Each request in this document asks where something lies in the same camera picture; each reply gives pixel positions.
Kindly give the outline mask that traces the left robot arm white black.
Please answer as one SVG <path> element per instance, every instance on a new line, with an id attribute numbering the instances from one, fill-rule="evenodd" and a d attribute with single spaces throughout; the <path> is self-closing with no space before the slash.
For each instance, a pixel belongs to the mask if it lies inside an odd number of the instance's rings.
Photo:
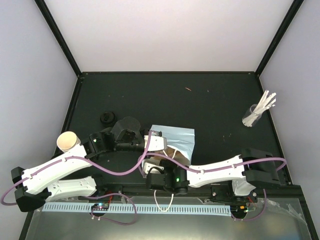
<path id="1" fill-rule="evenodd" d="M 56 199 L 82 196 L 90 197 L 96 190 L 94 178 L 87 185 L 79 184 L 61 190 L 61 179 L 84 168 L 94 166 L 113 176 L 126 176 L 135 171 L 135 165 L 124 172 L 115 172 L 103 168 L 96 161 L 100 155 L 113 152 L 140 152 L 146 155 L 150 141 L 149 132 L 142 129 L 138 120 L 125 117 L 107 128 L 90 134 L 83 140 L 64 150 L 63 153 L 39 166 L 24 169 L 15 167 L 11 170 L 14 183 L 14 205 L 21 212 L 30 212 L 42 207 L 46 202 Z"/>

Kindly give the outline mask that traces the light blue paper bag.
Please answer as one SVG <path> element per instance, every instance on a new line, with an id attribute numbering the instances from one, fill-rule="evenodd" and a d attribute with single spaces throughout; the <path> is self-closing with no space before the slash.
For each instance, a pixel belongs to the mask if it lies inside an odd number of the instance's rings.
<path id="1" fill-rule="evenodd" d="M 167 139 L 167 148 L 170 147 L 180 151 L 189 160 L 188 164 L 191 163 L 192 153 L 195 147 L 194 129 L 153 124 L 151 126 L 151 131 L 162 132 L 162 135 Z M 138 167 L 141 175 L 146 178 L 143 173 L 143 164 L 149 162 L 164 167 L 164 173 L 169 174 L 169 181 L 172 182 L 174 170 L 178 165 L 165 157 L 168 156 L 160 154 L 159 158 L 153 158 L 149 161 L 144 158 L 141 162 L 141 166 Z"/>

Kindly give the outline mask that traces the black coffee cup lid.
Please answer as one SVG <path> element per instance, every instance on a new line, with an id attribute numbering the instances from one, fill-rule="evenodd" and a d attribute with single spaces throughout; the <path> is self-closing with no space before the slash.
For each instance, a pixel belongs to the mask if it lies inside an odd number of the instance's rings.
<path id="1" fill-rule="evenodd" d="M 100 122 L 103 125 L 112 125 L 117 121 L 116 115 L 112 111 L 105 111 L 100 115 Z"/>

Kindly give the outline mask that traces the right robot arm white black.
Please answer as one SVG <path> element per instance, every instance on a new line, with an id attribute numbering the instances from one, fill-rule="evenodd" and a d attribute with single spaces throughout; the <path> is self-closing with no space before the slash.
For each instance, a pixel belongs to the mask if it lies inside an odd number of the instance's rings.
<path id="1" fill-rule="evenodd" d="M 287 161 L 270 153 L 247 148 L 230 159 L 204 165 L 183 165 L 173 157 L 160 153 L 147 153 L 159 157 L 159 162 L 144 160 L 142 171 L 146 186 L 153 191 L 166 191 L 185 195 L 189 189 L 230 182 L 232 197 L 246 197 L 257 188 L 280 185 L 278 172 Z"/>

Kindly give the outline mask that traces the brown cardboard cup carrier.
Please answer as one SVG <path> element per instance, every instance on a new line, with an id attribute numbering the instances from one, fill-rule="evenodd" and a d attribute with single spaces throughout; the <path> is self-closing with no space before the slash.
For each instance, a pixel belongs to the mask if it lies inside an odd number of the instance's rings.
<path id="1" fill-rule="evenodd" d="M 168 156 L 184 165 L 187 165 L 189 163 L 189 160 L 179 150 L 171 147 L 168 147 L 165 150 L 156 151 L 155 153 Z"/>

